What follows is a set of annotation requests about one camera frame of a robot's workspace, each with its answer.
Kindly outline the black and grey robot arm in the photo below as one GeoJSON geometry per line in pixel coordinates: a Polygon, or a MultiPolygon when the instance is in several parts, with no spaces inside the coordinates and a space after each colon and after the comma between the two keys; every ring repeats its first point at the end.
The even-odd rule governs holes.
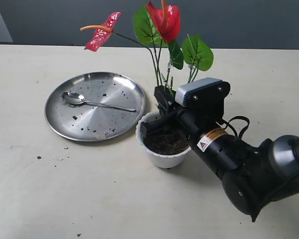
{"type": "Polygon", "coordinates": [[[299,136],[283,135],[266,139],[253,147],[240,132],[224,120],[228,82],[204,78],[170,90],[157,86],[154,97],[159,117],[140,125],[148,144],[164,134],[180,140],[193,150],[221,180],[231,203],[256,220],[261,209],[299,193],[299,136]]]}

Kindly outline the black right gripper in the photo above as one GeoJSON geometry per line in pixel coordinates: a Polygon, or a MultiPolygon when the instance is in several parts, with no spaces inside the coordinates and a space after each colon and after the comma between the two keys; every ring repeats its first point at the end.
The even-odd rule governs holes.
{"type": "Polygon", "coordinates": [[[154,97],[158,103],[158,117],[141,123],[141,135],[180,134],[188,145],[192,142],[199,149],[207,149],[225,134],[220,125],[224,123],[224,100],[230,88],[226,81],[209,86],[198,97],[191,94],[186,107],[182,107],[175,102],[176,91],[156,86],[154,97]]]}

